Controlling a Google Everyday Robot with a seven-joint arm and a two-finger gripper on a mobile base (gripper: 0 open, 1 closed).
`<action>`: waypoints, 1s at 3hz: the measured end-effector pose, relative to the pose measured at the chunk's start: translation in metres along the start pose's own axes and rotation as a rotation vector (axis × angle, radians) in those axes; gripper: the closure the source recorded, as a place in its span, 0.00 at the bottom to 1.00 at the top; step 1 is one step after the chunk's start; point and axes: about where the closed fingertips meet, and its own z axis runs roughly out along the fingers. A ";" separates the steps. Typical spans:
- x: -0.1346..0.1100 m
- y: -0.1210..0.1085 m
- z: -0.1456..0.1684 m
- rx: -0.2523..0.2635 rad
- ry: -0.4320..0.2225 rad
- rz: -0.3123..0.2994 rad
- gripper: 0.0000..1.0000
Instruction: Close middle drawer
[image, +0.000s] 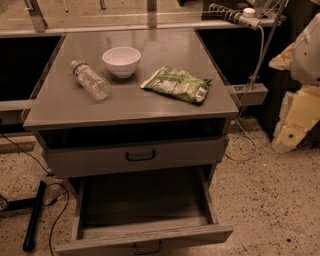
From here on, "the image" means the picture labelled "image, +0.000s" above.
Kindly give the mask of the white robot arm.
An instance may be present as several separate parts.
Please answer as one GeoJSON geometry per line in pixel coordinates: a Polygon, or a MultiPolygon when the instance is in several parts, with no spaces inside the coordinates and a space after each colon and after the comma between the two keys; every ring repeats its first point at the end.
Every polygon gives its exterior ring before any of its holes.
{"type": "Polygon", "coordinates": [[[281,106],[274,132],[273,149],[286,153],[294,150],[320,121],[320,13],[269,66],[289,70],[291,78],[302,84],[290,97],[288,106],[281,106]]]}

